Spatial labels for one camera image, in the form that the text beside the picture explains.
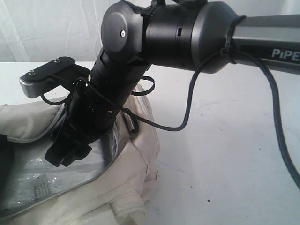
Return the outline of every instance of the white tabletop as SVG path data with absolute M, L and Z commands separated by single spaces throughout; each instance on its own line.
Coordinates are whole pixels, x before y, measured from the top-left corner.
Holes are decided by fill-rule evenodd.
M 40 100 L 23 95 L 18 77 L 42 64 L 0 63 L 0 105 Z M 148 95 L 156 122 L 179 125 L 192 72 L 153 66 L 147 75 L 156 80 Z M 288 148 L 300 170 L 300 76 L 274 76 Z M 188 126 L 157 131 L 159 186 L 146 204 L 146 225 L 299 225 L 300 192 L 280 156 L 272 114 L 269 84 L 257 68 L 228 65 L 200 75 Z

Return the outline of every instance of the small hole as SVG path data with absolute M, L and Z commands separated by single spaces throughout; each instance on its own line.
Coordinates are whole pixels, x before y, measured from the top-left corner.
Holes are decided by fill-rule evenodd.
M 182 28 L 178 28 L 178 32 L 177 32 L 177 36 L 181 36 L 181 33 L 182 33 Z

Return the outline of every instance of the screw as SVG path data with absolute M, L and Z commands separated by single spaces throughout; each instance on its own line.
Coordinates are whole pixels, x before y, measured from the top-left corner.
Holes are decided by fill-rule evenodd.
M 126 32 L 124 30 L 121 31 L 121 37 L 124 38 L 126 36 Z
M 29 71 L 29 75 L 35 75 L 36 72 L 34 70 Z

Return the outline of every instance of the white curtain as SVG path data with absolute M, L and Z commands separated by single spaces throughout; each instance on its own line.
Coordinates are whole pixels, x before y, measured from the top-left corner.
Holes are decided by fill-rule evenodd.
M 239 15 L 300 12 L 299 0 L 224 0 Z M 94 61 L 107 8 L 118 0 L 0 0 L 0 62 Z M 148 6 L 150 0 L 131 0 Z

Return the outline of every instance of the black mechanical arm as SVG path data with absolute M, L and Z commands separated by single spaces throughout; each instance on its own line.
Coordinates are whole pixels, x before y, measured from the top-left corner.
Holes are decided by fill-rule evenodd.
M 49 162 L 68 166 L 86 157 L 89 144 L 111 131 L 118 105 L 152 64 L 197 71 L 205 62 L 202 71 L 215 73 L 227 63 L 254 65 L 238 52 L 243 51 L 269 69 L 300 74 L 300 15 L 245 17 L 223 2 L 173 1 L 177 4 L 110 6 L 102 22 L 103 47 L 91 71 L 60 57 L 20 78 L 30 98 L 46 101 L 44 93 L 58 85 L 70 91 L 58 103 L 65 103 L 66 118 L 52 135 Z

